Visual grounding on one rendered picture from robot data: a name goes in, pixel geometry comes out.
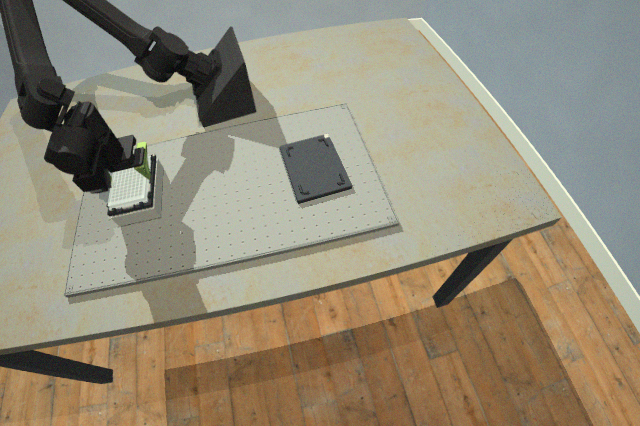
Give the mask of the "white well plate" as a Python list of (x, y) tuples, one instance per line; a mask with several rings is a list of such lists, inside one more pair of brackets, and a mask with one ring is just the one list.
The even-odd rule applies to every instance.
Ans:
[(132, 204), (139, 205), (139, 202), (147, 203), (149, 183), (150, 180), (134, 168), (113, 172), (108, 200), (109, 210), (121, 209), (123, 206)]

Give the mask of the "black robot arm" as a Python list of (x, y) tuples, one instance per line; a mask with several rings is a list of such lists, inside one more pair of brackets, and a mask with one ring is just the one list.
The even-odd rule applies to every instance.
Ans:
[[(153, 30), (141, 26), (107, 0), (63, 1), (125, 45), (154, 81), (167, 82), (177, 71), (192, 84), (193, 95), (200, 97), (222, 67), (216, 49), (209, 55), (188, 51), (178, 36), (159, 26)], [(83, 192), (109, 191), (108, 165), (121, 162), (123, 147), (111, 130), (96, 143), (108, 125), (92, 102), (78, 101), (67, 111), (75, 91), (66, 88), (51, 64), (33, 1), (0, 0), (0, 13), (22, 119), (52, 132), (44, 160), (74, 175), (72, 181)]]

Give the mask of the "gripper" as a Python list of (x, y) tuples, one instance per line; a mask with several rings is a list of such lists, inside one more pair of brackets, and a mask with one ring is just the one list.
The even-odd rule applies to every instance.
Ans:
[[(108, 126), (104, 133), (104, 136), (101, 136), (97, 139), (97, 143), (105, 138), (109, 130), (111, 129)], [(147, 143), (137, 143), (137, 148), (134, 150), (133, 154), (133, 147), (136, 145), (136, 138), (134, 137), (134, 135), (128, 135), (116, 139), (123, 147), (122, 160), (121, 162), (108, 165), (108, 171), (110, 173), (113, 173), (134, 168), (137, 172), (150, 180), (151, 173), (147, 159)]]

